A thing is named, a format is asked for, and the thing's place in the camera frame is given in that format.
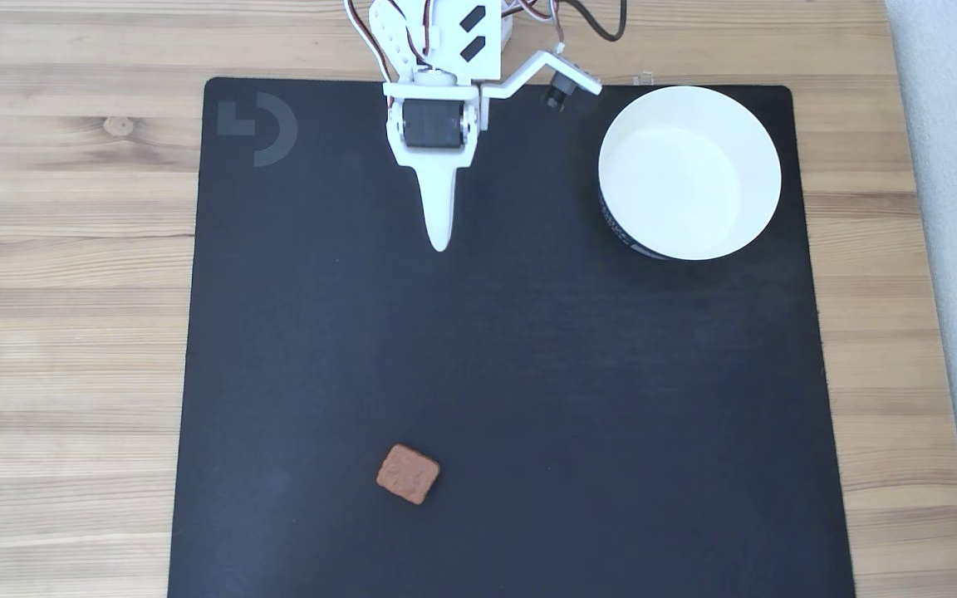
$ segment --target logo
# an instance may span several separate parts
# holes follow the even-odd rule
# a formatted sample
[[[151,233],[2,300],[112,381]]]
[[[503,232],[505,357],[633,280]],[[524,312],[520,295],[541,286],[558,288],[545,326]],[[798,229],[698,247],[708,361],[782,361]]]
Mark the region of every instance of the logo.
[[[253,152],[253,166],[261,168],[271,166],[293,149],[297,141],[297,117],[290,110],[286,102],[271,94],[258,91],[258,107],[276,117],[278,122],[278,136],[270,146]],[[238,105],[234,101],[220,101],[217,103],[216,134],[235,137],[252,137],[258,133],[258,122],[249,118],[236,116]]]

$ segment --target wood grain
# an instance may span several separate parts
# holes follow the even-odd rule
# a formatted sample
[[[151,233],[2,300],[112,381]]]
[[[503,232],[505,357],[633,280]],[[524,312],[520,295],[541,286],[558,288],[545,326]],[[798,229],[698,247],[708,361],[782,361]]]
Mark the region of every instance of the wood grain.
[[[634,0],[615,45],[566,20],[607,82],[793,89],[858,593],[957,597],[956,432],[884,3]],[[552,39],[518,23],[506,67]],[[0,0],[0,597],[164,594],[201,91],[223,75],[376,70],[337,0]]]

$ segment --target desk mat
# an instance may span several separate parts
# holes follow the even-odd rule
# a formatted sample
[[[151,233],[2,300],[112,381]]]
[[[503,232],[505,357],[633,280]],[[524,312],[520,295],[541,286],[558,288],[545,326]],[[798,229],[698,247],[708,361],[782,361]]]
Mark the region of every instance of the desk mat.
[[[597,201],[649,90],[494,102],[436,253],[379,85],[209,82],[170,598],[854,595],[793,98],[717,87],[781,205],[664,262]],[[375,485],[394,443],[441,464],[422,506]]]

